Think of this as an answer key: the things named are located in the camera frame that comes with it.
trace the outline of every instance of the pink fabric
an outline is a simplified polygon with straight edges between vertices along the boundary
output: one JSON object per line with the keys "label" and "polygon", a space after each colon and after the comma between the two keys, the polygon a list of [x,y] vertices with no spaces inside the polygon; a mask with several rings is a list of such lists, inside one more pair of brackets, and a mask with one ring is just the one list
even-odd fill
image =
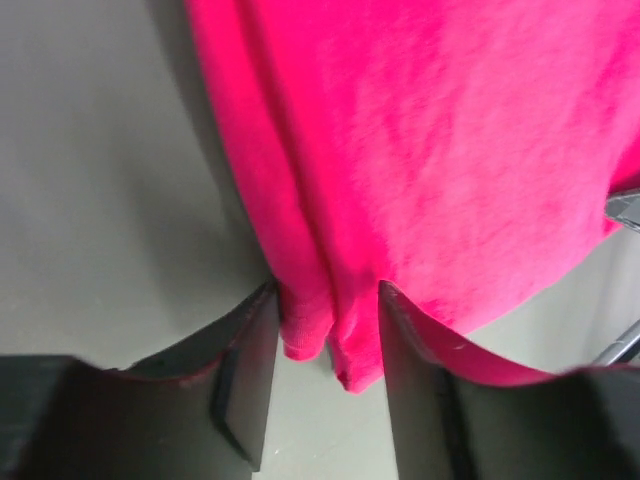
{"label": "pink fabric", "polygon": [[467,333],[640,184],[639,0],[186,0],[286,354],[382,373],[377,281]]}

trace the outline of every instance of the pink cloth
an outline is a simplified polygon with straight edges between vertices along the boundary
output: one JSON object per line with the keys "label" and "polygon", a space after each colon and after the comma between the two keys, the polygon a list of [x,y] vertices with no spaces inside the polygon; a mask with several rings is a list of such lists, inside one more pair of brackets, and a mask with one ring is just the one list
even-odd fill
{"label": "pink cloth", "polygon": [[640,184],[639,0],[186,0],[286,354],[382,373],[377,281],[467,333]]}

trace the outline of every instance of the folded cloth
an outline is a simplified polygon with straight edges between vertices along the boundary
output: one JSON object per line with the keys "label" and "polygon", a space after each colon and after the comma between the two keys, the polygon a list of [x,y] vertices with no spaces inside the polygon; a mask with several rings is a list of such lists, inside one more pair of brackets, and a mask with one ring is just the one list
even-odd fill
{"label": "folded cloth", "polygon": [[286,354],[328,341],[349,391],[382,374],[379,279],[468,333],[640,185],[638,0],[186,3]]}

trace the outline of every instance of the gray surface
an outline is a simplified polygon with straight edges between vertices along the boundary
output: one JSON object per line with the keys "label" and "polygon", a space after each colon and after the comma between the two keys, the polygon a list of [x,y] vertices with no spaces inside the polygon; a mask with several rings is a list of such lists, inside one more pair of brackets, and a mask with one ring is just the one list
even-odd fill
{"label": "gray surface", "polygon": [[[9,1],[0,15],[0,352],[122,366],[267,274],[222,161],[180,0]],[[558,370],[640,318],[640,235],[475,332]],[[384,385],[278,357],[264,480],[396,478]]]}
{"label": "gray surface", "polygon": [[127,365],[268,274],[181,2],[2,3],[0,351]]}

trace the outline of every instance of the towel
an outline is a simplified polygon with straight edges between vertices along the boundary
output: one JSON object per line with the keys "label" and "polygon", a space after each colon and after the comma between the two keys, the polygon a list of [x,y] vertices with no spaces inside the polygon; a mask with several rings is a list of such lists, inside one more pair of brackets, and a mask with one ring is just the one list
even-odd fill
{"label": "towel", "polygon": [[285,353],[382,374],[377,282],[465,334],[640,185],[638,0],[185,0]]}

